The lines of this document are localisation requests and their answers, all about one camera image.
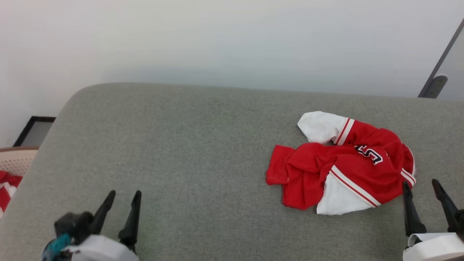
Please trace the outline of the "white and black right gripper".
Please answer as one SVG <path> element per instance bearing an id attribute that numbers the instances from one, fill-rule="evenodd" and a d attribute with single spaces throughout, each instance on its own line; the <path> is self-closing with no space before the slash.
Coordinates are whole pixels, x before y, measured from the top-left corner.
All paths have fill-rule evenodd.
<path id="1" fill-rule="evenodd" d="M 437 200 L 442 205 L 447 233 L 426 233 L 413 203 L 413 194 L 407 181 L 402 185 L 405 233 L 408 238 L 403 261 L 463 261 L 464 243 L 456 233 L 464 231 L 464 210 L 458 209 L 437 179 L 431 180 Z"/>

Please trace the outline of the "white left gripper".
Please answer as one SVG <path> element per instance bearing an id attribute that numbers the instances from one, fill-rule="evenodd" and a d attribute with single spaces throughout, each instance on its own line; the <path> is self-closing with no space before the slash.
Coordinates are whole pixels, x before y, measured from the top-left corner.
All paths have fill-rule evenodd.
<path id="1" fill-rule="evenodd" d="M 111 190 L 100 205 L 91 223 L 91 236 L 80 245 L 67 246 L 63 252 L 71 254 L 72 261 L 139 261 L 135 254 L 141 209 L 141 191 L 136 191 L 129 216 L 118 233 L 120 242 L 99 235 L 107 213 L 111 210 L 116 192 Z"/>

